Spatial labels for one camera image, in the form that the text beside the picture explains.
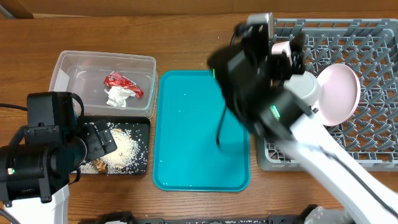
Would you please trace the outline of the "pink round plate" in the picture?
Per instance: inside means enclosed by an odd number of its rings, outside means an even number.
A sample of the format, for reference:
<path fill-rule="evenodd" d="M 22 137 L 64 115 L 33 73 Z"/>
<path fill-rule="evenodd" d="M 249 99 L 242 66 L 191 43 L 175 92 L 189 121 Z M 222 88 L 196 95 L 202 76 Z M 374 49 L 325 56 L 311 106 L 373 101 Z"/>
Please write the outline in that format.
<path fill-rule="evenodd" d="M 335 63 L 317 77 L 320 96 L 315 103 L 316 117 L 325 126 L 336 126 L 349 119 L 358 107 L 361 87 L 356 73 L 347 65 Z"/>

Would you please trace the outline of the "red snack wrapper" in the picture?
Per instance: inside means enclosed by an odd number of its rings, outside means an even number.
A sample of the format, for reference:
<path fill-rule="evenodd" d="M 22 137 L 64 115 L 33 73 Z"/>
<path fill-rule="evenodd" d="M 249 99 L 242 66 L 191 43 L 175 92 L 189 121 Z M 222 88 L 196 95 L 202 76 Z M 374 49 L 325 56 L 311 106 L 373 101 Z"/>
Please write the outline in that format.
<path fill-rule="evenodd" d="M 106 76 L 104 79 L 104 85 L 108 87 L 119 86 L 123 87 L 124 89 L 131 90 L 135 93 L 135 96 L 141 99 L 144 95 L 144 92 L 139 87 L 138 84 L 133 82 L 132 80 L 126 78 L 125 76 L 121 75 L 119 72 L 113 71 L 110 75 Z"/>

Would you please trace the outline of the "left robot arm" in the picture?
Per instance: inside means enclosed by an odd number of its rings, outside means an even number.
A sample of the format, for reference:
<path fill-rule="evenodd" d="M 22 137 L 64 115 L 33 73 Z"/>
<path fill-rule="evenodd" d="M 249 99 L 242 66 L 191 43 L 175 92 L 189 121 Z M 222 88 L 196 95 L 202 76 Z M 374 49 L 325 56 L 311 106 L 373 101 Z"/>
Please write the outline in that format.
<path fill-rule="evenodd" d="M 74 102 L 83 103 L 65 91 L 27 96 L 28 123 L 1 148 L 1 216 L 10 223 L 67 223 L 70 173 L 117 149 L 106 122 L 87 123 Z"/>

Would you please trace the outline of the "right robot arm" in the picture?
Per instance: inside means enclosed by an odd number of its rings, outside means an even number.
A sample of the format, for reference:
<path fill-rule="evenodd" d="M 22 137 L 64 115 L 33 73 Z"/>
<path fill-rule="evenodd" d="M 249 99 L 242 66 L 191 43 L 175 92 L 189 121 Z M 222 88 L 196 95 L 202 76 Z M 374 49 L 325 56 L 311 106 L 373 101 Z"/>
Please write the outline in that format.
<path fill-rule="evenodd" d="M 321 87 L 319 112 L 284 83 L 303 75 L 304 35 L 269 46 L 267 23 L 239 24 L 238 44 L 217 50 L 208 59 L 226 107 L 253 134 L 275 144 L 316 178 L 343 206 L 331 216 L 338 222 L 396 223 L 397 194 L 380 183 L 330 136 L 320 121 L 330 114 L 343 121 L 355 109 L 358 87 L 352 73 L 335 72 L 345 89 L 335 93 Z"/>

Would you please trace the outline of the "pink bowl with food scraps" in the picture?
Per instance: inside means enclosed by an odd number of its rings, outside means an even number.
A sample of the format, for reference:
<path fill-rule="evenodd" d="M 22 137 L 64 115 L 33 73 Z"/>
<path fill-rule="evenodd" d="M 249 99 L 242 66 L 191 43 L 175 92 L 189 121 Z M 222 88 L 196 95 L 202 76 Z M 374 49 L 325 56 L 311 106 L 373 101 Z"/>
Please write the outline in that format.
<path fill-rule="evenodd" d="M 272 55 L 282 55 L 283 53 L 286 54 L 290 64 L 292 65 L 292 51 L 289 41 L 276 43 L 271 48 Z"/>

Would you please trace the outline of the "white napkin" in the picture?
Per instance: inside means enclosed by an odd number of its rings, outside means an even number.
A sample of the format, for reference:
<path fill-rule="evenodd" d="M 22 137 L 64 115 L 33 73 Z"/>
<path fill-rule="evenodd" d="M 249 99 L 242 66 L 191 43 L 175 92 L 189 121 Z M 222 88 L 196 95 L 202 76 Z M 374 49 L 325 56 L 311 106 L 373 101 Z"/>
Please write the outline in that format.
<path fill-rule="evenodd" d="M 121 86 L 113 86 L 110 88 L 110 90 L 104 90 L 104 92 L 108 95 L 106 104 L 113 107 L 126 107 L 126 100 L 130 96 L 136 96 L 132 90 L 125 89 Z"/>

